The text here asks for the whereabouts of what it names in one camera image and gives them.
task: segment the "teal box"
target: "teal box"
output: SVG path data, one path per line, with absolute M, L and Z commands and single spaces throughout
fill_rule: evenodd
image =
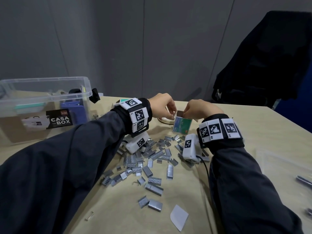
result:
M 172 132 L 187 134 L 190 130 L 192 119 L 183 118 L 182 116 L 183 111 L 177 111 Z

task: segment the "black wristband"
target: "black wristband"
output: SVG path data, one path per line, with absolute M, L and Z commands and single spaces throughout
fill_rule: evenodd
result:
M 149 101 L 146 98 L 138 98 L 138 100 L 142 102 L 143 107 L 146 107 L 147 112 L 149 114 L 148 122 L 150 122 L 152 120 L 153 114 L 152 114 L 152 109 L 151 109 L 151 105 Z M 122 121 L 124 122 L 126 134 L 131 134 L 132 133 L 132 121 L 131 121 L 129 112 L 121 106 L 116 106 L 111 111 L 115 111 L 116 113 L 118 113 L 118 115 L 121 117 Z
M 224 118 L 229 118 L 228 115 L 226 114 L 214 114 L 202 121 L 210 121 L 213 119 L 224 119 Z M 222 134 L 226 134 L 226 131 L 223 126 L 221 126 Z M 205 146 L 209 148 L 212 154 L 214 154 L 217 150 L 219 149 L 225 149 L 225 148 L 242 148 L 244 147 L 244 142 L 242 138 L 235 138 L 235 139 L 220 139 L 220 140 L 213 140 L 210 142 L 205 143 Z

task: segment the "plastic storage box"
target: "plastic storage box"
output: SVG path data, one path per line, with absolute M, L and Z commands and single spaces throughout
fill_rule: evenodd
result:
M 90 120 L 87 77 L 0 80 L 1 143 L 45 139 Z

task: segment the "person's left hand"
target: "person's left hand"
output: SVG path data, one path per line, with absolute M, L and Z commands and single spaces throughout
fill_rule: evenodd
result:
M 153 98 L 149 99 L 153 117 L 162 118 L 165 117 L 170 120 L 174 120 L 174 112 L 177 111 L 177 107 L 174 100 L 169 94 L 157 94 Z

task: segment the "dark jacket sleeve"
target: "dark jacket sleeve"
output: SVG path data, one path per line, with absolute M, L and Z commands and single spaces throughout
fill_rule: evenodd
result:
M 119 106 L 7 159 L 0 166 L 0 232 L 63 233 L 131 125 Z
M 228 117 L 217 114 L 206 120 L 216 118 Z M 243 148 L 242 139 L 209 143 L 205 145 L 214 154 L 210 189 L 226 233 L 303 233 L 301 220 L 282 204 L 271 181 Z

